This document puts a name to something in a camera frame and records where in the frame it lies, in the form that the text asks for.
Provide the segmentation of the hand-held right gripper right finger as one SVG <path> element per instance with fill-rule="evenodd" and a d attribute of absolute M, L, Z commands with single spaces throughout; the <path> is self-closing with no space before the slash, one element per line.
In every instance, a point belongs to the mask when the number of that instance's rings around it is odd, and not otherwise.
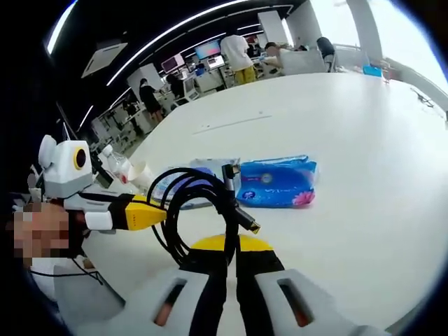
<path fill-rule="evenodd" d="M 237 301 L 247 335 L 386 335 L 337 310 L 333 297 L 296 269 L 285 269 L 265 241 L 239 235 Z"/>

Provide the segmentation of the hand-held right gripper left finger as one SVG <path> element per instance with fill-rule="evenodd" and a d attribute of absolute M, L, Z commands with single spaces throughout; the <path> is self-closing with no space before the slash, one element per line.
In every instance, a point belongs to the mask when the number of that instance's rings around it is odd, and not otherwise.
<path fill-rule="evenodd" d="M 238 244 L 237 234 L 199 240 L 179 268 L 159 273 L 129 297 L 106 322 L 105 335 L 215 335 Z"/>

